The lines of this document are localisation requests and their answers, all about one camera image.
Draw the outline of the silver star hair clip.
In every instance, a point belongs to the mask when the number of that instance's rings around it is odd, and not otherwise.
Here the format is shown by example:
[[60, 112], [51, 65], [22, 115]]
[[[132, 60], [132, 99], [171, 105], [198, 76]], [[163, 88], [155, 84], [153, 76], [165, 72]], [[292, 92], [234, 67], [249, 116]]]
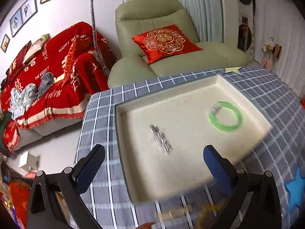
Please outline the silver star hair clip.
[[150, 125], [149, 128], [151, 133], [153, 134], [154, 140], [160, 146], [161, 150], [164, 153], [169, 154], [172, 151], [172, 147], [170, 145], [170, 142], [166, 138], [164, 131], [155, 125]]

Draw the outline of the flexible phone holder stand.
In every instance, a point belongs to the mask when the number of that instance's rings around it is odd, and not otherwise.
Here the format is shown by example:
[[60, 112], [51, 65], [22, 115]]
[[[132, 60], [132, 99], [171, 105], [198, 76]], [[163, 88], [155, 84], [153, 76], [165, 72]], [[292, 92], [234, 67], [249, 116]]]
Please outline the flexible phone holder stand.
[[106, 66], [106, 64], [104, 62], [104, 58], [103, 58], [102, 54], [99, 52], [99, 48], [98, 48], [97, 30], [96, 30], [95, 12], [94, 12], [94, 0], [90, 0], [90, 6], [91, 6], [92, 38], [93, 38], [93, 43], [94, 43], [94, 49], [96, 52], [98, 62], [102, 66], [103, 73], [108, 77], [110, 74], [110, 71], [109, 71], [108, 67]]

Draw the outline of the grey clothes pile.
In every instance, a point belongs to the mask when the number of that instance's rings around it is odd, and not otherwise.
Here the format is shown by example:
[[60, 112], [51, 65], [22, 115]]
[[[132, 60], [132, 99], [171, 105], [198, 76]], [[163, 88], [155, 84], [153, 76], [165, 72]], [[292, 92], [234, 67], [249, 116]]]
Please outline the grey clothes pile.
[[12, 88], [10, 91], [10, 108], [11, 118], [16, 120], [24, 115], [26, 111], [41, 98], [49, 88], [55, 83], [55, 76], [51, 72], [45, 72], [41, 76], [39, 86], [34, 83], [28, 84], [22, 91]]

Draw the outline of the blue star patch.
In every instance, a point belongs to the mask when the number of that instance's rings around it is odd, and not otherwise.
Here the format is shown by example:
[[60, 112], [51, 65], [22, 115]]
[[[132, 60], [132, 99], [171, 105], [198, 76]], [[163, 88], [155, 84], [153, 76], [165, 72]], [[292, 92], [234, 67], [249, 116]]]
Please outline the blue star patch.
[[301, 169], [296, 165], [295, 179], [285, 184], [289, 194], [288, 207], [286, 212], [290, 213], [296, 206], [301, 207], [303, 202], [304, 177], [301, 176]]

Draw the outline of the stacked washer dryer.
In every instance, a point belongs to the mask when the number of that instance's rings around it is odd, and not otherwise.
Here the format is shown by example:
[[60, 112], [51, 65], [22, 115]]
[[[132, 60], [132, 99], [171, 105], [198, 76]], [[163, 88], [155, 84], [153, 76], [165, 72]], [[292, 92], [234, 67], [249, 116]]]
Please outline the stacked washer dryer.
[[238, 49], [250, 55], [254, 39], [255, 0], [238, 0]]

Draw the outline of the grey checked tablecloth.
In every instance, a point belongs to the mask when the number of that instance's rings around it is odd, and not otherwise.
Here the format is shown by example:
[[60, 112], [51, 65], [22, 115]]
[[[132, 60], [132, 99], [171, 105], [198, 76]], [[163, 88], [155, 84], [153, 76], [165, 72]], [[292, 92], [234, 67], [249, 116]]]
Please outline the grey checked tablecloth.
[[[204, 205], [218, 205], [225, 196], [214, 182], [173, 198], [133, 204], [123, 178], [114, 127], [114, 106], [174, 85], [222, 74], [246, 95], [269, 119], [273, 128], [259, 145], [239, 162], [250, 173], [270, 170], [277, 184], [282, 210], [288, 207], [285, 184], [295, 179], [296, 165], [304, 171], [304, 108], [299, 99], [276, 76], [260, 67], [243, 67], [242, 75], [223, 69], [181, 73], [125, 85], [94, 94], [87, 105], [75, 159], [96, 145], [104, 146], [105, 161], [82, 200], [102, 228], [136, 228], [153, 222], [154, 228], [194, 228]], [[192, 206], [181, 218], [159, 220], [176, 207]]]

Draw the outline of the beige hair clip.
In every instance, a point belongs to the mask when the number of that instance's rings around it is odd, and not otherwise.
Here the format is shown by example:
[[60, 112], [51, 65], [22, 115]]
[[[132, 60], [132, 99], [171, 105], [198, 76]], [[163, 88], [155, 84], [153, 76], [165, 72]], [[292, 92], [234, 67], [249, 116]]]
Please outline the beige hair clip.
[[163, 221], [173, 220], [173, 219], [177, 219], [177, 218], [186, 216], [191, 211], [192, 211], [192, 206], [187, 205], [186, 207], [176, 207], [176, 208], [172, 208], [166, 212], [162, 212], [158, 217], [159, 217], [159, 220], [163, 220]]

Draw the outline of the yellow star patch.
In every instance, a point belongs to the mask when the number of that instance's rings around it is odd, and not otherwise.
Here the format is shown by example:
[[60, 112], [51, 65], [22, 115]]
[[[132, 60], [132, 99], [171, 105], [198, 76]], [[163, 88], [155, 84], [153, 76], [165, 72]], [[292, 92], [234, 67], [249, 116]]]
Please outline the yellow star patch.
[[224, 73], [235, 73], [237, 75], [242, 75], [242, 73], [240, 72], [240, 69], [242, 67], [230, 67], [230, 68], [225, 68], [224, 69]]

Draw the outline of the red embroidered cushion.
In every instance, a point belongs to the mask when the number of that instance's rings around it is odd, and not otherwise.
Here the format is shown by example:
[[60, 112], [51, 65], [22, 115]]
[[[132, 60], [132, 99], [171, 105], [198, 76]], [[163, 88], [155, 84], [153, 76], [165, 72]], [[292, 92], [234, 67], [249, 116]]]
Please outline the red embroidered cushion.
[[148, 65], [167, 57], [202, 51], [173, 24], [132, 37], [146, 56]]

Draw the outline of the slipper rack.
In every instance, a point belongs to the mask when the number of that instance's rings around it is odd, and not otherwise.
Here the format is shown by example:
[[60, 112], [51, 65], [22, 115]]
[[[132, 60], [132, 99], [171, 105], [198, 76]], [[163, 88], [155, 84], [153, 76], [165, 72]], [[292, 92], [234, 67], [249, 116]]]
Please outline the slipper rack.
[[268, 72], [272, 72], [275, 62], [279, 60], [282, 52], [282, 46], [274, 43], [274, 38], [270, 37], [268, 43], [262, 46], [264, 55], [261, 58], [260, 65]]

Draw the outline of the light blue curtain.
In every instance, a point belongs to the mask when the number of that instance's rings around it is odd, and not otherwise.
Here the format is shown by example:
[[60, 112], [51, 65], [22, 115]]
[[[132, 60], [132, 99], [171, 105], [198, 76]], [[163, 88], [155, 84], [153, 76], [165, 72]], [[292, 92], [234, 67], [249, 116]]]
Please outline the light blue curtain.
[[223, 41], [221, 0], [178, 0], [189, 13], [200, 41]]

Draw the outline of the red blanket covered sofa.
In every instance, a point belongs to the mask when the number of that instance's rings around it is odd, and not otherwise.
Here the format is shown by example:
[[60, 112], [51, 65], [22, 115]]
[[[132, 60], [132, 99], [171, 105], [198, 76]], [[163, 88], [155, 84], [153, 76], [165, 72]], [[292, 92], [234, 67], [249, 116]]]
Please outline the red blanket covered sofa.
[[78, 22], [44, 43], [36, 53], [24, 46], [1, 86], [1, 154], [20, 146], [21, 131], [41, 138], [36, 128], [52, 120], [80, 120], [91, 95], [108, 88], [104, 67], [116, 57], [107, 40]]

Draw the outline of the framed wall picture pair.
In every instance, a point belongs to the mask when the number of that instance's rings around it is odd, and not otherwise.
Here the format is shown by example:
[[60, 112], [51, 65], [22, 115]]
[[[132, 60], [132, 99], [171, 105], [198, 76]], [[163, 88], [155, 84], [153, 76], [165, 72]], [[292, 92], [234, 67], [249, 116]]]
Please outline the framed wall picture pair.
[[26, 0], [9, 20], [12, 37], [15, 37], [23, 25], [37, 14], [37, 12], [37, 1]]

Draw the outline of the small framed wall picture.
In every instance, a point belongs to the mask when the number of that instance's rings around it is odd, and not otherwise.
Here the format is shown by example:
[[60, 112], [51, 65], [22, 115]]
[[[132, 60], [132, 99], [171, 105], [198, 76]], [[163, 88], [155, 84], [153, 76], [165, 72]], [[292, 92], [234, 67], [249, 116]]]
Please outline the small framed wall picture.
[[1, 43], [1, 49], [4, 53], [6, 53], [8, 44], [10, 43], [10, 38], [8, 37], [7, 34], [4, 35], [3, 41]]

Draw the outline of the grey rectangular jewelry tray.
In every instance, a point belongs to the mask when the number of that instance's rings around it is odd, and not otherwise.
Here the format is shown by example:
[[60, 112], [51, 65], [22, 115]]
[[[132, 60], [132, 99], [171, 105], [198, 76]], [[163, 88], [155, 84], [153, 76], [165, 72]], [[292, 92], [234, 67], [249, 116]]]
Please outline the grey rectangular jewelry tray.
[[[242, 115], [241, 126], [222, 132], [209, 120], [225, 101]], [[164, 131], [172, 151], [164, 153], [149, 126]], [[211, 179], [203, 149], [239, 162], [270, 132], [272, 125], [253, 102], [224, 77], [214, 75], [166, 88], [115, 106], [115, 127], [123, 174], [134, 203], [170, 198]]]

